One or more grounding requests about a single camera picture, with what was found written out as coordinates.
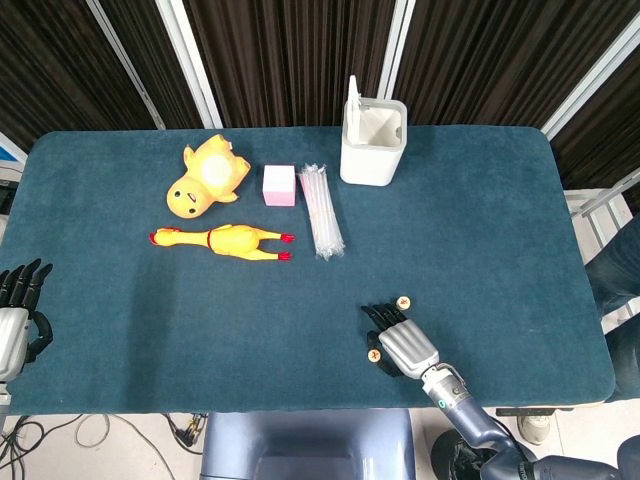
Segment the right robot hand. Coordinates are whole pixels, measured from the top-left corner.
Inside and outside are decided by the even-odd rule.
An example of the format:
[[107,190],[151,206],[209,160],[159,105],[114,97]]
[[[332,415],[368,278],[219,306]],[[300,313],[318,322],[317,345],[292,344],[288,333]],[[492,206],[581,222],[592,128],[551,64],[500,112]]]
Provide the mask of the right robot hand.
[[439,352],[421,328],[397,305],[363,305],[375,326],[366,335],[367,358],[386,375],[420,379],[439,361]]

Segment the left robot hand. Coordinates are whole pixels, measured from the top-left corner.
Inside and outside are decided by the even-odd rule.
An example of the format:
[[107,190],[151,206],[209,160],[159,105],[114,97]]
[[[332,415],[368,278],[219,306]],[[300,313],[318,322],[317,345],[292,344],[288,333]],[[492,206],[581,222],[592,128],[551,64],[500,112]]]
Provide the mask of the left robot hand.
[[15,380],[53,341],[48,318],[37,310],[41,288],[53,269],[40,258],[1,272],[1,383]]

